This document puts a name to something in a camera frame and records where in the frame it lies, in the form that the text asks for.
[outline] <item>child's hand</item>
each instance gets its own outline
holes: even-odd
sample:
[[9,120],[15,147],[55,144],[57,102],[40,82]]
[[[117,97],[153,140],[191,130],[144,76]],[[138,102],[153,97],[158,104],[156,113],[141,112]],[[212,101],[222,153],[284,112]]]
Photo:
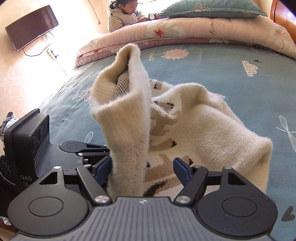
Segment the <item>child's hand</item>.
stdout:
[[140,20],[137,21],[137,23],[141,23],[149,20],[150,20],[149,18],[141,18]]

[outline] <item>blue bedsheet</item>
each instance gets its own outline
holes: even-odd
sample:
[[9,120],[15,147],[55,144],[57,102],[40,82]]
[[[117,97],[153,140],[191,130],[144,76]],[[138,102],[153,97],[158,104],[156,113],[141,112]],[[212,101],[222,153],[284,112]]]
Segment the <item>blue bedsheet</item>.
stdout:
[[[66,140],[104,144],[100,127],[89,114],[88,98],[96,76],[114,59],[78,68],[42,104],[41,111],[50,115],[53,144]],[[151,79],[173,85],[196,82],[224,95],[248,129],[272,139],[267,195],[279,211],[272,236],[292,241],[296,237],[296,61],[270,50],[219,44],[155,47],[142,50],[141,59]]]

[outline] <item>pink quilt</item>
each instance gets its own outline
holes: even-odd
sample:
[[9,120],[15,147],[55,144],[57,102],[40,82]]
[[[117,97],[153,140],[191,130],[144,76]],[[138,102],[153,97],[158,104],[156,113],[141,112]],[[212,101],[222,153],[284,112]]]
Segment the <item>pink quilt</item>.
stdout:
[[288,31],[271,21],[256,18],[175,18],[133,24],[102,34],[78,52],[75,68],[115,55],[135,43],[140,49],[177,44],[261,45],[296,59],[296,46]]

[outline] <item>pillow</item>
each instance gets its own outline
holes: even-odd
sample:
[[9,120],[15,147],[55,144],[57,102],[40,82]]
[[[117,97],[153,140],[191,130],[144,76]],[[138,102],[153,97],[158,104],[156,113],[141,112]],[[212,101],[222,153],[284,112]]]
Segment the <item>pillow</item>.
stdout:
[[169,18],[254,18],[267,16],[252,0],[181,0],[158,17]]

